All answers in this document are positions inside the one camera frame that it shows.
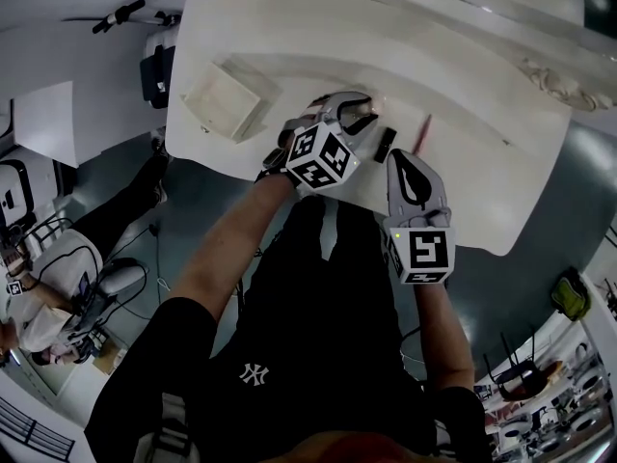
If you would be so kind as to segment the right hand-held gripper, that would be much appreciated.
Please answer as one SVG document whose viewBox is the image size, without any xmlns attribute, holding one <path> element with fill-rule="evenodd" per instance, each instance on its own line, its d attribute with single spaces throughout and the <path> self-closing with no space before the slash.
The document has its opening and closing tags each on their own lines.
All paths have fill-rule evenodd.
<svg viewBox="0 0 617 463">
<path fill-rule="evenodd" d="M 389 215 L 400 216 L 384 221 L 396 275 L 402 285 L 442 285 L 455 266 L 455 230 L 443 180 L 422 159 L 400 149 L 390 152 L 387 169 Z M 402 216 L 411 210 L 429 211 Z"/>
</svg>

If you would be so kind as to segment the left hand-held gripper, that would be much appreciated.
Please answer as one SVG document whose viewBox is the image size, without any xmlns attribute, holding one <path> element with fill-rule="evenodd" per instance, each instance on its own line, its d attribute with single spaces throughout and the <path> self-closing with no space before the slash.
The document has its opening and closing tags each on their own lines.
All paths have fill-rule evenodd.
<svg viewBox="0 0 617 463">
<path fill-rule="evenodd" d="M 372 97 L 358 91 L 342 91 L 317 98 L 313 119 L 289 120 L 284 124 L 293 134 L 285 168 L 313 191 L 346 182 L 360 166 L 355 149 L 360 136 L 377 122 L 376 114 L 360 117 L 353 124 L 341 120 L 345 108 L 367 105 Z"/>
</svg>

